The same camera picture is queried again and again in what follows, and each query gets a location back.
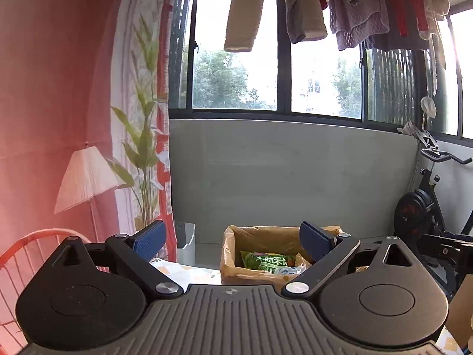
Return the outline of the white trash bin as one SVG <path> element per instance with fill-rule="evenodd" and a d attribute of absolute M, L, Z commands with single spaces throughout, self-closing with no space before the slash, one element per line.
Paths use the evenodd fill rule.
<path fill-rule="evenodd" d="M 176 261 L 179 264 L 195 266 L 196 225 L 193 223 L 179 222 L 177 220 L 174 224 L 177 238 Z"/>

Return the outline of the brown cardboard box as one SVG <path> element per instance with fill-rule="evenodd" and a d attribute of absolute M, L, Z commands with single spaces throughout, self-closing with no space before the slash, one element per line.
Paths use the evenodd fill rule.
<path fill-rule="evenodd" d="M 314 263 L 303 249 L 298 227 L 231 225 L 224 231 L 221 283 L 273 285 L 280 291 Z"/>

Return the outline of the green snack packet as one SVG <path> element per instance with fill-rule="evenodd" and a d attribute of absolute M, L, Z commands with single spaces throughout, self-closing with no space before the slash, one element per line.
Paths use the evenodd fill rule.
<path fill-rule="evenodd" d="M 277 274 L 281 269 L 288 268 L 294 263 L 292 256 L 266 252 L 241 251 L 241 260 L 247 269 L 271 274 Z"/>

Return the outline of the black exercise bike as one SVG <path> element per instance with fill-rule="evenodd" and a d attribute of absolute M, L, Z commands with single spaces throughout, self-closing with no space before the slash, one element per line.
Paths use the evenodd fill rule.
<path fill-rule="evenodd" d="M 460 233 L 448 231 L 435 194 L 440 177 L 427 167 L 419 173 L 419 186 L 403 195 L 396 205 L 394 235 L 415 254 L 451 300 L 464 278 L 472 273 L 472 218 Z"/>

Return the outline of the grey beige hanging garment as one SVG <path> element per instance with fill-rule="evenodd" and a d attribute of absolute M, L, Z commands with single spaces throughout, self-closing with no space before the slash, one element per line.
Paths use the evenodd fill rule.
<path fill-rule="evenodd" d="M 291 43 L 318 41 L 327 36 L 319 0 L 285 0 L 285 12 Z"/>

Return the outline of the purple knit hanging garment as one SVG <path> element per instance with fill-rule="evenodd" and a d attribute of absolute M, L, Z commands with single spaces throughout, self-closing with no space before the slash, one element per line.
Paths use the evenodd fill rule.
<path fill-rule="evenodd" d="M 338 50 L 355 48 L 372 35 L 390 31 L 385 0 L 329 0 L 330 29 Z"/>

